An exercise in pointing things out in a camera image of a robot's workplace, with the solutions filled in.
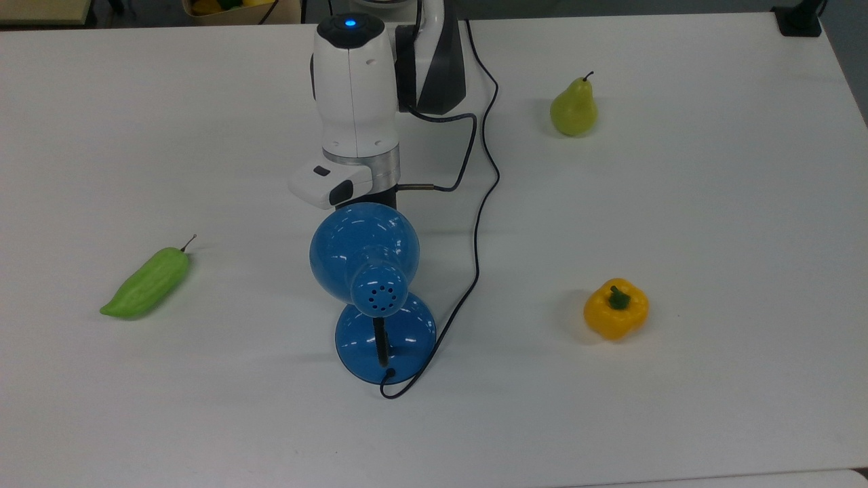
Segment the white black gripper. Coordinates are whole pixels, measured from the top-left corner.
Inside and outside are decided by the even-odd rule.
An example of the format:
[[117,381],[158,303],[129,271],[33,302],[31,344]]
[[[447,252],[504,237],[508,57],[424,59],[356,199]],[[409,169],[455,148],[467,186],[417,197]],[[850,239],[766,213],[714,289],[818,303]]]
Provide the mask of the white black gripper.
[[397,183],[399,164],[389,158],[319,157],[297,169],[288,188],[305,203],[330,209],[386,192]]

